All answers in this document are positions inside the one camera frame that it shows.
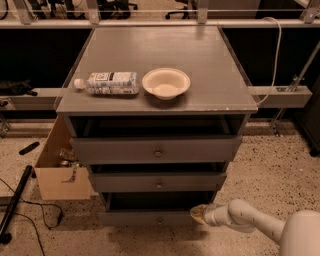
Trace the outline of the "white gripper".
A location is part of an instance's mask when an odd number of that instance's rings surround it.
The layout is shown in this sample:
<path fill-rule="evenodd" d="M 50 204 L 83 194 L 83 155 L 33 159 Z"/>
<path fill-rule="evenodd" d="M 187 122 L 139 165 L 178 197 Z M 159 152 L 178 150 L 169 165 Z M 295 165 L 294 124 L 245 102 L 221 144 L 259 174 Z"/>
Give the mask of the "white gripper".
<path fill-rule="evenodd" d="M 201 204 L 191 208 L 190 214 L 203 214 L 203 218 L 201 216 L 193 216 L 193 218 L 202 225 L 206 225 L 206 223 L 209 226 L 223 226 L 227 224 L 228 209 L 226 205 Z"/>

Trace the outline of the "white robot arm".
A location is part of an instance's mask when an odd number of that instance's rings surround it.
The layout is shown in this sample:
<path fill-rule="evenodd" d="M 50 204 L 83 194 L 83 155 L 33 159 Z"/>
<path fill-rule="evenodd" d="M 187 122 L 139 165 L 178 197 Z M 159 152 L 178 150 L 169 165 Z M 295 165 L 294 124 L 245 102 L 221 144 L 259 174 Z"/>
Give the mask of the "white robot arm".
<path fill-rule="evenodd" d="M 241 199 L 226 205 L 202 204 L 190 210 L 198 223 L 251 233 L 259 230 L 279 245 L 279 256 L 320 256 L 320 213 L 302 210 L 286 221 L 263 213 Z"/>

